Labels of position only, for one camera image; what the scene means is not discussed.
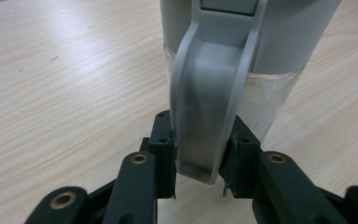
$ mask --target gray plastic handle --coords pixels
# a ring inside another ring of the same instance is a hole
[[[228,10],[234,8],[231,4],[235,2],[241,11],[241,5],[252,6],[257,1],[201,2],[209,8],[222,7]],[[261,36],[255,64],[251,72],[276,75],[302,69],[310,59],[339,3],[340,0],[268,0],[260,28]],[[195,14],[191,4],[191,0],[160,0],[164,45],[173,54],[177,53],[191,23],[190,12],[193,11],[192,14]]]
[[[192,3],[192,21],[172,72],[172,129],[178,173],[213,184],[253,64],[267,0],[258,1],[254,16],[201,10],[200,2]]]

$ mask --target screw hole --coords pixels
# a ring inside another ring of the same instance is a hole
[[[283,156],[278,155],[278,154],[270,154],[270,155],[268,155],[268,158],[270,161],[279,163],[279,164],[286,162],[286,159]]]
[[[63,209],[71,205],[75,199],[76,194],[72,191],[67,191],[55,196],[50,202],[50,207],[53,209]]]
[[[135,164],[142,164],[147,161],[147,157],[145,155],[135,155],[131,158],[131,162]]]

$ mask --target wooden table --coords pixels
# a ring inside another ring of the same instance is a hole
[[[0,223],[91,192],[169,108],[158,1],[0,0]],[[358,185],[358,1],[344,0],[263,143],[338,195]],[[159,223],[255,223],[250,200],[178,176]]]

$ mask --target transparent plastic section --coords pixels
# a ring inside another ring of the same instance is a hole
[[[171,83],[176,55],[165,45],[164,49],[167,78]],[[261,142],[303,70],[278,75],[248,74],[237,114]]]

